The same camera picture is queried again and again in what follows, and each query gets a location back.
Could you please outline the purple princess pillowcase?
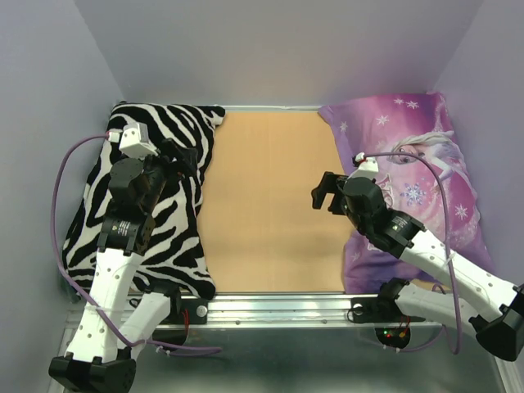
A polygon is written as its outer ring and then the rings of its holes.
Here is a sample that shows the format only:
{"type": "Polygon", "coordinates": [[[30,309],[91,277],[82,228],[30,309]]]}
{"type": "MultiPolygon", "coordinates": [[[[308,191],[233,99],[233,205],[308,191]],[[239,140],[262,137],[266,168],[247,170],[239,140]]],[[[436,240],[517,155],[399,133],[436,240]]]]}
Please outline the purple princess pillowcase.
{"type": "Polygon", "coordinates": [[[439,239],[492,273],[472,186],[442,93],[396,93],[326,105],[319,114],[332,129],[342,168],[353,157],[377,154],[376,183],[386,204],[422,222],[439,239]]]}

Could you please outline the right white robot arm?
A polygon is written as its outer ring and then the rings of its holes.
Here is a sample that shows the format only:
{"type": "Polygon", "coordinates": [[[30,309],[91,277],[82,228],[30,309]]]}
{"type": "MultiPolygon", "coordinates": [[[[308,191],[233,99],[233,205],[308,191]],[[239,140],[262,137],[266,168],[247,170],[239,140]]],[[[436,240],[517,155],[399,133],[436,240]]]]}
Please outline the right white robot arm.
{"type": "Polygon", "coordinates": [[[415,296],[415,302],[424,303],[424,318],[443,316],[444,304],[450,303],[453,309],[470,313],[466,325],[482,348],[502,360],[517,360],[523,348],[522,287],[447,251],[415,218],[387,207],[382,190],[371,179],[327,172],[311,192],[313,208],[320,209],[328,194],[333,196],[329,211],[348,217],[376,248],[421,269],[459,295],[429,291],[415,296]]]}

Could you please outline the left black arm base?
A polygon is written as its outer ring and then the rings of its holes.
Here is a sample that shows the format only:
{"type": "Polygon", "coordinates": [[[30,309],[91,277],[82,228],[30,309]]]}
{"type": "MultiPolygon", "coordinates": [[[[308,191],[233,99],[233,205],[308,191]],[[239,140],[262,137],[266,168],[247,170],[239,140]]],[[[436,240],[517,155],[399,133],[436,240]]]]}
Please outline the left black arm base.
{"type": "Polygon", "coordinates": [[[183,296],[179,304],[179,311],[172,311],[153,332],[151,337],[153,341],[183,346],[191,327],[207,323],[207,300],[183,296]]]}

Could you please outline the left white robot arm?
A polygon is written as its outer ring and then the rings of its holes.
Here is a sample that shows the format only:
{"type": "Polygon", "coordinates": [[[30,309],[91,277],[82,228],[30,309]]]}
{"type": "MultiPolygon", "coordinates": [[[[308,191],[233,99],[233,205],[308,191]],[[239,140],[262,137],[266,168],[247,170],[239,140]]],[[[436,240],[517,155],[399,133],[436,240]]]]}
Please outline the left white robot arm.
{"type": "Polygon", "coordinates": [[[84,291],[72,284],[86,305],[65,353],[53,358],[48,369],[71,392],[128,392],[146,346],[166,353],[180,348],[152,340],[162,321],[172,323],[181,316],[177,284],[152,283],[133,313],[128,318],[123,314],[156,227],[153,211],[166,187],[197,175],[197,151],[171,138],[158,147],[120,140],[118,150],[106,166],[111,199],[97,238],[91,287],[84,291]]]}

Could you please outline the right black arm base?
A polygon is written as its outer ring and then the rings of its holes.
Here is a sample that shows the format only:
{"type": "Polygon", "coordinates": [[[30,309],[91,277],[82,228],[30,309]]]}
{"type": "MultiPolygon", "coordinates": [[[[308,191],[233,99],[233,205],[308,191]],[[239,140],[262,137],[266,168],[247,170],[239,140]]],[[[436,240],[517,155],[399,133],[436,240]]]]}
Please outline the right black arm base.
{"type": "Polygon", "coordinates": [[[411,324],[425,322],[422,317],[403,314],[394,302],[376,296],[352,298],[346,320],[356,324],[371,323],[378,343],[398,351],[408,347],[411,324]]]}

